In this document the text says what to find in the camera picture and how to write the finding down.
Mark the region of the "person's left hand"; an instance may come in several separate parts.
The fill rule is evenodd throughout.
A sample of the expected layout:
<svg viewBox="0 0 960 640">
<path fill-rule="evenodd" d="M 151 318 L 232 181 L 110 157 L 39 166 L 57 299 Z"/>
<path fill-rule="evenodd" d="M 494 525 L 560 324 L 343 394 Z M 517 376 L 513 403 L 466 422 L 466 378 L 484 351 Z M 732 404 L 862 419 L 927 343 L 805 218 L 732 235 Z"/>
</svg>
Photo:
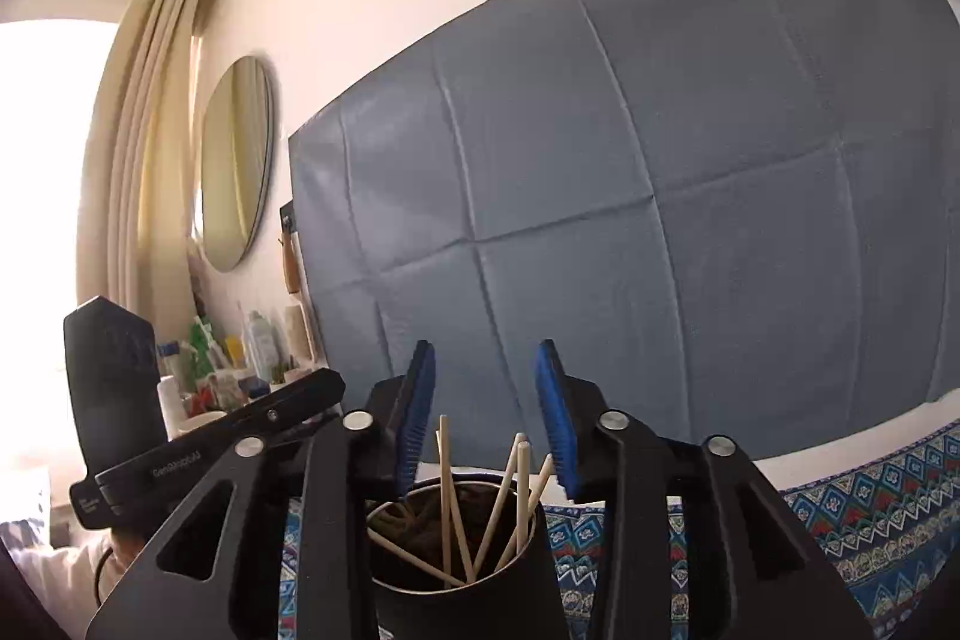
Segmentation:
<svg viewBox="0 0 960 640">
<path fill-rule="evenodd" d="M 139 557 L 140 552 L 143 551 L 149 541 L 149 536 L 143 534 L 140 530 L 135 530 L 135 528 L 116 526 L 116 528 L 110 530 L 109 539 L 112 554 L 116 557 L 119 565 L 127 569 L 132 565 L 133 560 Z"/>
</svg>

